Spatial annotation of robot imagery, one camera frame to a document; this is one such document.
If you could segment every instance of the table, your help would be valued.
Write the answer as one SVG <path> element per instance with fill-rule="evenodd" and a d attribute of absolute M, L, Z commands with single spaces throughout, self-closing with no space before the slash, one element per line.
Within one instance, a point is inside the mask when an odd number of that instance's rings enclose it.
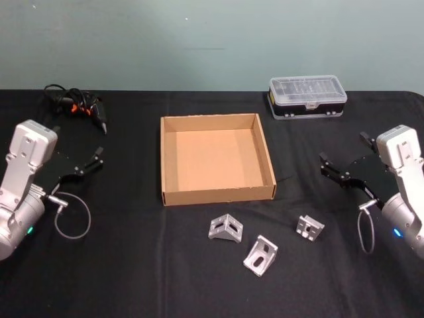
<path fill-rule="evenodd" d="M 0 263 L 2 317 L 422 317 L 424 260 L 372 210 L 376 248 L 365 255 L 356 233 L 364 196 L 319 171 L 318 153 L 348 164 L 370 153 L 359 132 L 398 124 L 424 143 L 424 97 L 410 92 L 348 92 L 338 119 L 275 121 L 262 92 L 101 91 L 104 137 L 88 119 L 59 117 L 58 149 L 85 160 L 97 146 L 105 166 L 65 190 L 84 198 L 93 224 L 72 242 L 46 211 L 14 255 Z M 0 154 L 14 126 L 39 116 L 40 91 L 0 91 Z M 278 181 L 273 201 L 163 207 L 160 117 L 259 113 Z M 61 224 L 85 227 L 78 210 Z M 240 244 L 209 240 L 210 220 L 230 213 L 244 224 Z M 300 215 L 325 224 L 315 242 L 295 233 Z M 242 261 L 256 237 L 279 246 L 261 278 Z"/>

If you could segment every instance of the open cardboard box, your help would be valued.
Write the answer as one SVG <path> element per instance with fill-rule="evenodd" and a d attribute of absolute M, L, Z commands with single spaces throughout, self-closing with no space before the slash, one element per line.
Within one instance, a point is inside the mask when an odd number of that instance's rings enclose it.
<path fill-rule="evenodd" d="M 162 117 L 160 138 L 164 205 L 274 198 L 258 114 Z"/>

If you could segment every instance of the blue led light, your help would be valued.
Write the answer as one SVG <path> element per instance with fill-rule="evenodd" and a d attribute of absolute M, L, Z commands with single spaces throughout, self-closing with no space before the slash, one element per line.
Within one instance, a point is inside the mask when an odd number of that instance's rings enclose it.
<path fill-rule="evenodd" d="M 398 229 L 393 229 L 393 233 L 395 233 L 397 237 L 403 237 L 402 233 Z"/>

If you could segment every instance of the wall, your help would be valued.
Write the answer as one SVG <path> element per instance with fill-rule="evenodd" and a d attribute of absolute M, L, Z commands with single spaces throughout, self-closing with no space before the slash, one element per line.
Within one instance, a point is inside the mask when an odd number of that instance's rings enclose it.
<path fill-rule="evenodd" d="M 422 0 L 1 0 L 0 88 L 424 93 Z"/>

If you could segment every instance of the plastic storage case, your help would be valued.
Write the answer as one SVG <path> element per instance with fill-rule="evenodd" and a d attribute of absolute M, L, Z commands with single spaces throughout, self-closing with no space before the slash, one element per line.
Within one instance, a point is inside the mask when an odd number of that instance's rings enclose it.
<path fill-rule="evenodd" d="M 334 75 L 272 78 L 268 101 L 275 119 L 338 117 L 346 93 Z"/>

